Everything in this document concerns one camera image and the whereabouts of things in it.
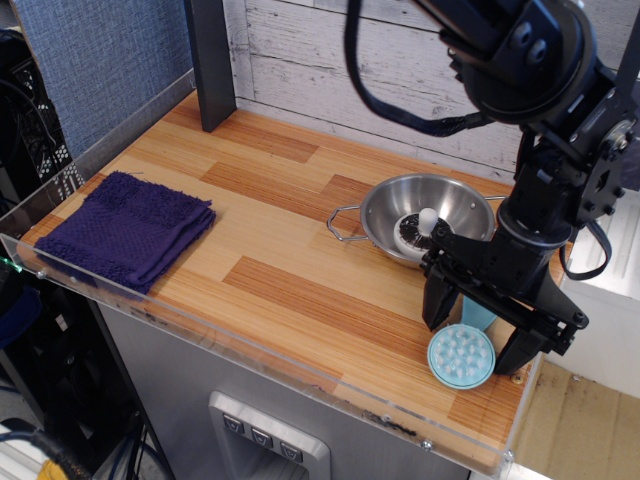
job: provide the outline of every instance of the green light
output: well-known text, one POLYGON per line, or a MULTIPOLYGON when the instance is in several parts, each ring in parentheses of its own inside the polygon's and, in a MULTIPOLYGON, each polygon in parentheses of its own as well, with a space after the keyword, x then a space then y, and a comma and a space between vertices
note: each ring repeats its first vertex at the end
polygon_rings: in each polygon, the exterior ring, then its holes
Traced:
POLYGON ((13 263, 11 260, 4 257, 0 257, 0 260, 2 260, 4 263, 9 265, 10 267, 14 268, 18 273, 22 272, 22 267, 20 265, 13 263))

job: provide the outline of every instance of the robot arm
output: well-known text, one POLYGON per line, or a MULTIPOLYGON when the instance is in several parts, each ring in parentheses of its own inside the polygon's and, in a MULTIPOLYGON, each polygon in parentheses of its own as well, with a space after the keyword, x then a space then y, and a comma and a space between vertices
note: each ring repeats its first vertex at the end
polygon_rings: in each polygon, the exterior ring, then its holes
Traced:
POLYGON ((516 327, 496 362, 496 373, 511 374, 539 351, 564 354, 587 326, 551 279, 549 261, 585 226, 610 250, 595 220, 612 215, 624 194, 621 156, 635 139, 631 88, 640 54, 628 48, 625 71, 615 77, 596 56, 588 19, 568 0, 417 1, 441 25, 452 68, 479 113, 428 121, 372 97, 355 60, 360 0, 349 3, 349 72, 374 112, 424 133, 444 136, 490 121, 523 131, 515 186, 491 241, 436 227, 422 263, 427 326, 447 318, 459 293, 469 296, 516 327), (441 128, 449 121, 455 128, 441 128))

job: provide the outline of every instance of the blue fabric wall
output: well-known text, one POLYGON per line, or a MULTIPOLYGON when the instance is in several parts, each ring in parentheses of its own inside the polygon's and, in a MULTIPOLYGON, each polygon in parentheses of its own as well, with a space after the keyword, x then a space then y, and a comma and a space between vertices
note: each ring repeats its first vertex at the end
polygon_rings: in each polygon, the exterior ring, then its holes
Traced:
POLYGON ((191 69, 182 0, 13 2, 74 158, 191 69))

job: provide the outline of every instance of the metal bowl handle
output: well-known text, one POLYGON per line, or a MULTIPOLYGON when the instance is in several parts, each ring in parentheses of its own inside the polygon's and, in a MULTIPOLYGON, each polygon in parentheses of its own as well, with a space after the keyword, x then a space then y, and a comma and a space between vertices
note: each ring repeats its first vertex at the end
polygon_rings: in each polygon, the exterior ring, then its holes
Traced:
POLYGON ((367 237, 366 235, 364 236, 356 236, 356 237, 343 237, 342 235, 340 235, 340 232, 338 232, 334 226, 332 225, 333 221, 335 220, 335 218, 338 216, 338 213, 344 211, 344 210, 357 210, 360 208, 360 205, 347 205, 345 207, 338 207, 336 208, 333 213, 331 214, 331 216, 329 217, 329 219, 327 220, 327 228, 331 231, 331 233, 333 233, 336 238, 338 240, 340 240, 341 242, 350 242, 352 240, 369 240, 369 237, 367 237))

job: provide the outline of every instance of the stainless steel bowl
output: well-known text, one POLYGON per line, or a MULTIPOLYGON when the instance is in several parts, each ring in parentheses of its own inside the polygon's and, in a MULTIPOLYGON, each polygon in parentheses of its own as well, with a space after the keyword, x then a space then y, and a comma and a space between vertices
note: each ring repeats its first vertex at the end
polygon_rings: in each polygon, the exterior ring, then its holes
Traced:
POLYGON ((454 233, 467 238, 489 240, 495 228, 491 206, 480 193, 453 178, 426 173, 402 175, 380 183, 362 204, 336 208, 327 220, 327 227, 340 241, 369 239, 391 259, 416 268, 419 263, 397 249, 393 230, 398 219, 423 208, 433 208, 454 233), (333 227, 333 220, 341 211, 358 208, 367 235, 343 237, 333 227))

